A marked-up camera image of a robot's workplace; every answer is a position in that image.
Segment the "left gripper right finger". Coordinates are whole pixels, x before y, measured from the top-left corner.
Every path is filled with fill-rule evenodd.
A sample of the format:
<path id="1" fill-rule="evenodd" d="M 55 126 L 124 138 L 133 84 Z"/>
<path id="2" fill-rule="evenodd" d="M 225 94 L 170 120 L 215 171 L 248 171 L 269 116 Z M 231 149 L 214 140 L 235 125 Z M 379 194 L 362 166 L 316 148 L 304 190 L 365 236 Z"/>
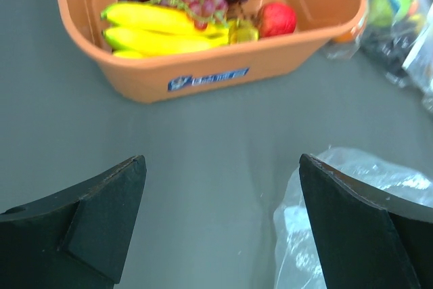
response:
<path id="1" fill-rule="evenodd" d="M 328 288 L 432 287 L 432 208 L 309 154 L 299 175 Z"/>

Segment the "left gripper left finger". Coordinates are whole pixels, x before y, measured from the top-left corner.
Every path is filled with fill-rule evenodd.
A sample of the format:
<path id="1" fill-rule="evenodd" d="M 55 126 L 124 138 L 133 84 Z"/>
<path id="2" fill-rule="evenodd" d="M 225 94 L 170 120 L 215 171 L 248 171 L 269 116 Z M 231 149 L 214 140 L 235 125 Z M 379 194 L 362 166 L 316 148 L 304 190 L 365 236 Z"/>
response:
<path id="1" fill-rule="evenodd" d="M 113 288 L 141 204 L 146 162 L 133 156 L 1 213 L 2 288 Z"/>

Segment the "blue zip top bag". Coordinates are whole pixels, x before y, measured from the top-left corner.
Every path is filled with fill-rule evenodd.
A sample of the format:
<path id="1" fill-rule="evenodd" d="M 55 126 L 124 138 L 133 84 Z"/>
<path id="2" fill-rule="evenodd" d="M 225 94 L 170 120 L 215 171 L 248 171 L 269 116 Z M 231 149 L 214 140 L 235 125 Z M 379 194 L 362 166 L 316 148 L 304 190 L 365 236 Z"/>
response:
<path id="1" fill-rule="evenodd" d="M 338 171 L 389 194 L 432 206 L 432 178 L 356 148 L 330 147 L 317 158 Z M 273 214 L 276 232 L 275 288 L 325 288 L 304 203 L 299 170 L 291 174 Z"/>

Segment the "yellow fake banana bunch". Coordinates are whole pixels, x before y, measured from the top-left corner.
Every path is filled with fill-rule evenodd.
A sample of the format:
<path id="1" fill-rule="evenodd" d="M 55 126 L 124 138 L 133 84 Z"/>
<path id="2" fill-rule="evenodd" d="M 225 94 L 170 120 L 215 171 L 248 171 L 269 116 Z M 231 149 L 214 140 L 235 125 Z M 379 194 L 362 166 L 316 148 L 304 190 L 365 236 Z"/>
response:
<path id="1" fill-rule="evenodd" d="M 170 18 L 157 22 L 145 17 L 145 12 L 145 5 L 128 2 L 107 6 L 100 13 L 100 20 L 110 24 L 101 32 L 106 43 L 115 51 L 134 51 L 145 57 L 193 53 L 229 44 L 226 28 L 198 31 Z"/>

